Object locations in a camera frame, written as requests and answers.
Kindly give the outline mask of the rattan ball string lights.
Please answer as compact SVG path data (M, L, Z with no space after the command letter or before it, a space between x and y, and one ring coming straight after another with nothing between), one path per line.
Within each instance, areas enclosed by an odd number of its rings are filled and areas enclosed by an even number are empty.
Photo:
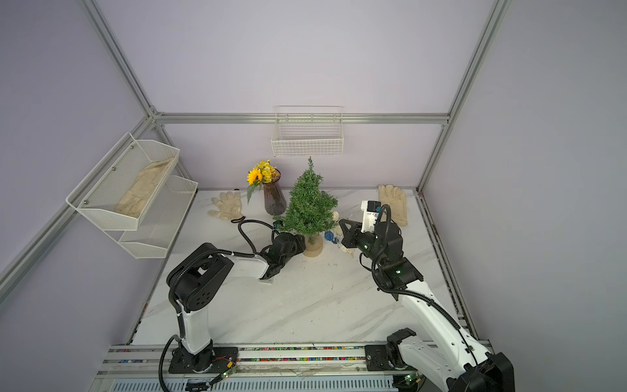
M333 243L334 245L336 245L341 251L343 251L344 253L347 253L348 255L350 255L351 257L354 257L354 249L349 249L346 248L341 242L344 238L342 229L339 225L339 220L340 220L340 214L337 211L333 211L332 212L332 219L334 221L334 225L331 228L331 230L327 230L324 232L323 234L323 238L330 242Z

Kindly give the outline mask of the small green christmas tree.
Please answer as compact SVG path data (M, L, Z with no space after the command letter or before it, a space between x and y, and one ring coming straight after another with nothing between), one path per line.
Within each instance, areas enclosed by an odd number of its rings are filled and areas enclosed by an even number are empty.
M290 201L286 212L275 216L278 230L293 235L303 235L303 254L314 258L323 251L323 234L336 226L333 212L337 199L320 189L323 177L316 173L313 160L308 157L308 168L297 178L290 191Z

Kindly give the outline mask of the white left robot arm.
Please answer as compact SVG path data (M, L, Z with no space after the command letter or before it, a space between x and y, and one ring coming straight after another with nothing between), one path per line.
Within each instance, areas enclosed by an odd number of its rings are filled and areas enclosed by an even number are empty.
M170 374L224 374L238 359L235 346L216 347L209 327L210 303L228 278L251 278L261 282L276 276L292 259L305 251L305 237L281 232L277 224L240 218L237 230L249 253L220 249L203 243L168 275L168 302L174 308L179 333L165 345L160 361L176 343L168 366ZM271 230L271 244L258 249L246 235L246 224Z

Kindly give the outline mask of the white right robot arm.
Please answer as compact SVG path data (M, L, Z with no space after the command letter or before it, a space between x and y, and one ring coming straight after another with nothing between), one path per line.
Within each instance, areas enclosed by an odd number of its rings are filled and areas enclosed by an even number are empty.
M473 338L440 303L421 272L404 256L403 236L391 208L362 202L361 222L341 219L342 244L356 248L371 264L377 289L408 309L436 345L428 346L409 328L388 337L386 361L411 367L442 391L513 391L514 366Z

